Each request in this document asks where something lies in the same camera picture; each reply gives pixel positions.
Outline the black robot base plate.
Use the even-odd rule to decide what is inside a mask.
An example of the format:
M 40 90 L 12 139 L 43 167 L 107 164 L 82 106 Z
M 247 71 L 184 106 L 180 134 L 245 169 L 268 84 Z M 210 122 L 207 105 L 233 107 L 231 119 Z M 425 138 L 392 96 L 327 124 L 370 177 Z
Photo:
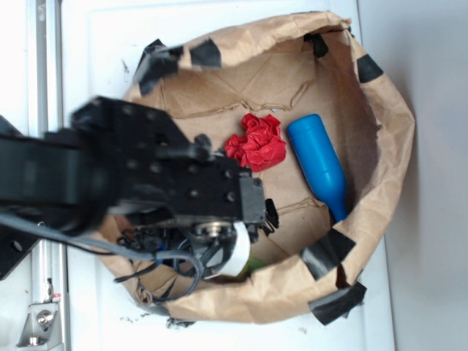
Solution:
M 1 117 L 1 279 L 5 280 L 38 242 L 16 225 L 14 216 L 26 203 L 23 190 L 26 180 L 26 144 L 21 133 L 5 117 Z

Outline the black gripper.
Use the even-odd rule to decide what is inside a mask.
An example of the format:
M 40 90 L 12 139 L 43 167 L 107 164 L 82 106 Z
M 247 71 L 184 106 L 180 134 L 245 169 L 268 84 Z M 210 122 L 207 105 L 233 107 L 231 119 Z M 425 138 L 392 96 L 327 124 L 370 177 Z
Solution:
M 157 263 L 171 260 L 184 276 L 242 275 L 259 233 L 279 226 L 262 181 L 212 152 L 203 136 L 128 159 L 121 185 L 119 210 L 133 227 L 118 243 L 156 253 Z

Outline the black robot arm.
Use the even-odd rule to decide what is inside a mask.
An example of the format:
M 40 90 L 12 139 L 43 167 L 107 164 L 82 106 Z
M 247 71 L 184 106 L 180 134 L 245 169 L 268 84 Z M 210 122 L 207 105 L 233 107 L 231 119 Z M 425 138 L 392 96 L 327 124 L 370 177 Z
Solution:
M 131 227 L 97 254 L 239 274 L 279 216 L 247 167 L 189 139 L 163 110 L 97 97 L 42 138 L 1 131 L 1 224 L 82 246 L 106 216 Z

